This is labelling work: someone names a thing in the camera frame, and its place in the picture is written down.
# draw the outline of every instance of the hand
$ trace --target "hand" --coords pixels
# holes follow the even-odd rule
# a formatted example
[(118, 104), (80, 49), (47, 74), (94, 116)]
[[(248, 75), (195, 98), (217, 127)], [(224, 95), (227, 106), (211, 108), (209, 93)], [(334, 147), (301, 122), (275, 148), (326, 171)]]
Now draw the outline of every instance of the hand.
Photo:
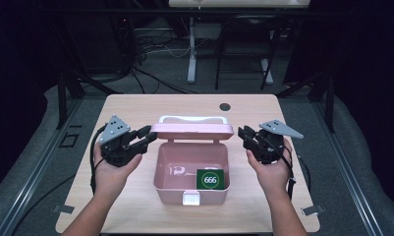
[[(286, 139), (283, 140), (283, 144), (292, 152), (292, 147)], [(263, 165), (255, 159), (253, 153), (249, 149), (247, 150), (247, 156), (249, 164), (257, 174), (258, 183), (267, 197), (270, 197), (272, 194), (278, 195), (286, 193), (289, 170), (283, 159), (279, 159), (274, 164)], [(290, 154), (286, 149), (283, 151), (283, 156), (291, 163)]]
[(93, 153), (94, 166), (96, 166), (96, 187), (94, 197), (101, 198), (112, 205), (123, 191), (127, 177), (129, 177), (141, 163), (142, 156), (141, 154), (137, 154), (127, 165), (117, 167), (107, 163), (105, 159), (102, 160), (101, 145), (99, 143), (95, 144)]

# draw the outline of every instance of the green box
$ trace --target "green box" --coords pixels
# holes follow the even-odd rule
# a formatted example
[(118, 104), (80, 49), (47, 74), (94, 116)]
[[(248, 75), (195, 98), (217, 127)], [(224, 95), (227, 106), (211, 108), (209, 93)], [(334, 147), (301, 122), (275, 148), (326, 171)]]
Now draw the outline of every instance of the green box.
[(224, 190), (225, 189), (223, 169), (198, 169), (198, 190)]

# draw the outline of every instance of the light wood surface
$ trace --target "light wood surface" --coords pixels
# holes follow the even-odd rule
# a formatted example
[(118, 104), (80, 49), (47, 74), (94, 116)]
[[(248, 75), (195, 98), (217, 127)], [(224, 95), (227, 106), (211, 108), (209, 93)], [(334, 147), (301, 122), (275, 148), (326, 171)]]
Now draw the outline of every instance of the light wood surface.
[[(231, 105), (229, 111), (219, 108)], [(224, 116), (233, 125), (235, 135), (222, 142), (229, 151), (230, 189), (223, 205), (175, 206), (163, 204), (153, 185), (159, 146), (151, 143), (138, 169), (111, 208), (102, 232), (105, 233), (257, 233), (271, 232), (269, 206), (247, 162), (238, 127), (279, 119), (285, 122), (276, 96), (269, 94), (136, 94), (110, 95), (94, 129), (102, 127), (116, 114), (132, 129), (157, 123), (163, 115)], [(75, 207), (72, 214), (62, 212), (56, 230), (63, 232), (92, 197), (89, 186), (89, 146), (74, 180), (65, 205)], [(319, 229), (317, 216), (304, 216), (302, 207), (312, 206), (300, 164), (294, 158), (297, 184), (293, 204), (308, 232)]]
[(310, 0), (169, 0), (170, 7), (186, 8), (307, 8)]

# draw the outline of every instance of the box lid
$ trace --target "box lid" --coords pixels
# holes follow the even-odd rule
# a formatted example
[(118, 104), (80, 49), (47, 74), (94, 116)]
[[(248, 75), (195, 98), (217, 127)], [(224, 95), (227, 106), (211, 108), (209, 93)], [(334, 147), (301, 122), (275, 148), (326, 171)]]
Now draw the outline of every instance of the box lid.
[[(167, 119), (181, 123), (167, 123)], [(208, 123), (213, 120), (221, 124)], [(233, 127), (221, 116), (162, 116), (150, 132), (157, 132), (157, 138), (165, 140), (228, 140), (234, 135)]]

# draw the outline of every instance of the pink box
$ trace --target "pink box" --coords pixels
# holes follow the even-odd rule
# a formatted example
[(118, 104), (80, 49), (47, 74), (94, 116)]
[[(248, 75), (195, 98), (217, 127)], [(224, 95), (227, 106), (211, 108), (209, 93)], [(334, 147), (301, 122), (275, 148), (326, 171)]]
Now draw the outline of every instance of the pink box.
[[(181, 123), (168, 123), (179, 119)], [(221, 124), (210, 121), (221, 121)], [(160, 145), (157, 156), (154, 186), (164, 204), (184, 206), (223, 204), (230, 187), (228, 149), (220, 140), (233, 135), (233, 127), (224, 117), (163, 116), (153, 124), (151, 132)], [(198, 169), (223, 169), (224, 190), (197, 190)]]

